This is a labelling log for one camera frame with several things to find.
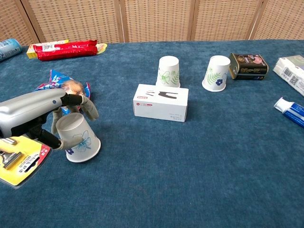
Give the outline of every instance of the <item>yellow blister pack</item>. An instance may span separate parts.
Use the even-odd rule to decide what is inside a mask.
[[[19,188],[50,154],[52,149],[25,136],[0,140],[0,180]]]

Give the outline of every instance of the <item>wicker screen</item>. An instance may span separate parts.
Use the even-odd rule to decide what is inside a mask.
[[[193,40],[246,39],[259,0],[196,0],[199,1],[192,31]]]
[[[126,41],[187,40],[191,0],[124,0]]]
[[[253,39],[304,39],[304,1],[268,0]]]
[[[16,3],[0,0],[0,41],[15,38],[21,45],[34,43]]]
[[[118,0],[23,0],[34,14],[42,40],[103,43],[119,42],[114,1]]]

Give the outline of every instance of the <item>blue carpet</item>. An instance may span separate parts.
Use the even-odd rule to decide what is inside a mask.
[[[273,107],[304,99],[272,71],[303,51],[303,40],[151,42],[49,62],[25,48],[0,62],[0,101],[33,91],[50,69],[89,82],[100,118],[88,123],[103,143],[82,164],[54,151],[18,190],[0,184],[0,227],[304,227],[304,129]],[[266,79],[203,89],[210,57],[230,53],[261,54]],[[189,89],[184,123],[133,115],[138,84],[155,84],[165,55],[180,60]]]

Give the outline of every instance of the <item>red snack package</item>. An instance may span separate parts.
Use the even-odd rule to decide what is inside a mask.
[[[78,41],[66,44],[34,45],[33,48],[41,61],[79,56],[94,56],[97,54],[97,40]]]

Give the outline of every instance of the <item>white paper cup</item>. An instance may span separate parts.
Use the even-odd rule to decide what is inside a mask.
[[[160,58],[156,86],[180,87],[179,59],[174,56]]]
[[[83,137],[84,141],[66,150],[66,158],[71,162],[85,162],[98,154],[101,143],[96,137],[84,116],[80,113],[70,113],[61,117],[56,128],[62,140],[70,141],[75,136]]]
[[[211,92],[223,91],[229,72],[230,59],[226,56],[212,56],[202,81],[203,87]]]

